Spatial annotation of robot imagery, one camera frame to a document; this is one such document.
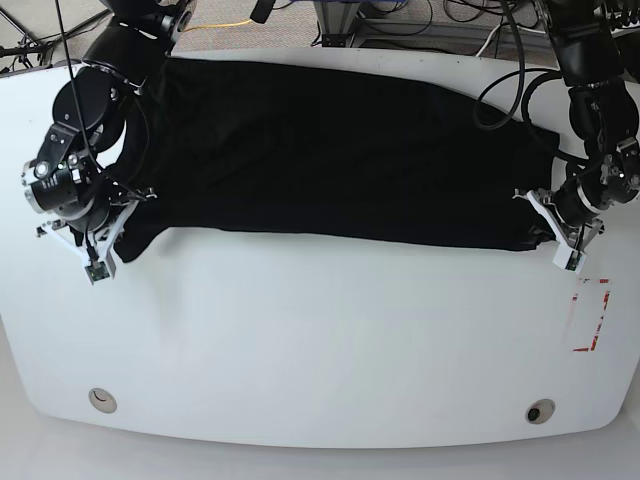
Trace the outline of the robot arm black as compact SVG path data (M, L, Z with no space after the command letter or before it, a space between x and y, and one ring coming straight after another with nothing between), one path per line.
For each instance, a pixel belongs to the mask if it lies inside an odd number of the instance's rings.
M52 107L53 123L21 175L24 194L38 213L56 215L79 246L113 223L124 208L144 201L128 174L98 161L140 105L147 81L159 72L196 8L193 1L107 1L112 17L69 74Z
M584 170L553 194L559 218L579 227L639 194L639 111L602 1L536 1L559 72L569 120L583 141Z

